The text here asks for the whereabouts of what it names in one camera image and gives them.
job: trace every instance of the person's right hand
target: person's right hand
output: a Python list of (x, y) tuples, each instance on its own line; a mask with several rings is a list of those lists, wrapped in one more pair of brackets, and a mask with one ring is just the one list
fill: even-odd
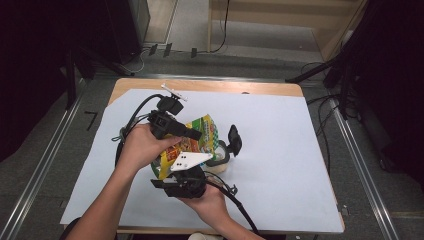
[(191, 207), (206, 224), (215, 228), (223, 220), (230, 218), (225, 205), (224, 194), (219, 189), (206, 185), (206, 191), (200, 198), (179, 198), (182, 202)]

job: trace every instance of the metal track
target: metal track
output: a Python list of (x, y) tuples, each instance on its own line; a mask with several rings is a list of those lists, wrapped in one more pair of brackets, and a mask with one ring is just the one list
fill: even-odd
[[(331, 100), (330, 104), (332, 108), (335, 108), (337, 106), (337, 102), (335, 100)], [(338, 109), (336, 109), (334, 112), (337, 123), (346, 141), (347, 147), (355, 164), (356, 171), (358, 172), (359, 178), (362, 182), (365, 193), (367, 194), (368, 200), (371, 204), (371, 208), (377, 219), (378, 225), (380, 226), (384, 239), (400, 239), (396, 232), (396, 228), (393, 225), (392, 219), (390, 218), (390, 215), (387, 211), (387, 208), (383, 202), (383, 199), (381, 198), (380, 193), (378, 192), (378, 189), (374, 183), (374, 180), (372, 179), (372, 176), (368, 171), (367, 164), (365, 163), (365, 160), (362, 157), (361, 151), (358, 147), (358, 144), (356, 143), (348, 121), (345, 121), (343, 119)]]
[(75, 113), (78, 110), (80, 104), (81, 96), (85, 90), (86, 84), (84, 81), (80, 81), (79, 84), (81, 89), (80, 94), (75, 100), (71, 108), (65, 111), (59, 126), (56, 128), (56, 131), (53, 134), (49, 144), (47, 145), (46, 150), (43, 153), (34, 173), (32, 174), (31, 179), (29, 180), (25, 190), (22, 195), (19, 197), (19, 200), (16, 202), (16, 205), (13, 209), (12, 214), (9, 217), (9, 220), (6, 223), (5, 228), (3, 229), (0, 239), (15, 239), (18, 235), (19, 229), (22, 226), (25, 217), (27, 216), (32, 203), (37, 196), (38, 191), (47, 175), (47, 172), (53, 163), (54, 157), (56, 156), (57, 150), (59, 149), (63, 138), (72, 123), (72, 120), (75, 116)]

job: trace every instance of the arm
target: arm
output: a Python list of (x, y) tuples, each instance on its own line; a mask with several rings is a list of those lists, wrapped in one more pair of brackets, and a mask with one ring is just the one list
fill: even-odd
[(200, 198), (181, 198), (206, 224), (226, 239), (263, 239), (234, 221), (228, 214), (224, 195), (215, 187), (206, 185), (206, 191)]
[(66, 239), (114, 239), (135, 175), (180, 140), (179, 137), (157, 140), (149, 125), (134, 127), (108, 182)]

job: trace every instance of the table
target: table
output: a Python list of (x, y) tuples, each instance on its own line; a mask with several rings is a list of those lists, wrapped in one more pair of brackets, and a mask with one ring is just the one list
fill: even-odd
[[(338, 53), (360, 21), (366, 0), (231, 0), (228, 21), (311, 28), (324, 61)], [(209, 0), (208, 51), (212, 20), (225, 20), (227, 1)]]
[[(162, 83), (188, 102), (177, 119), (188, 122), (209, 113), (222, 140), (235, 124), (243, 148), (220, 176), (239, 189), (243, 203), (262, 233), (341, 233), (344, 224), (298, 85), (207, 80), (120, 79), (97, 131), (92, 149), (75, 184), (61, 224), (81, 216), (95, 199), (114, 168), (115, 137), (137, 106), (148, 96), (167, 93)], [(156, 102), (146, 104), (145, 112)], [(154, 174), (137, 174), (118, 232), (216, 233), (197, 214), (150, 183)], [(250, 228), (237, 207), (227, 200), (231, 216)]]

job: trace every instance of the green and yellow package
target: green and yellow package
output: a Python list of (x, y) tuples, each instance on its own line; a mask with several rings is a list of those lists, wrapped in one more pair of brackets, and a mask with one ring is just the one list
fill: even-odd
[(169, 147), (160, 154), (152, 164), (153, 172), (159, 180), (163, 180), (171, 174), (170, 167), (174, 164), (180, 152), (201, 152), (212, 153), (215, 160), (215, 150), (218, 148), (218, 129), (209, 115), (198, 118), (186, 124), (186, 127), (193, 128), (202, 133), (199, 141), (183, 137), (181, 142)]

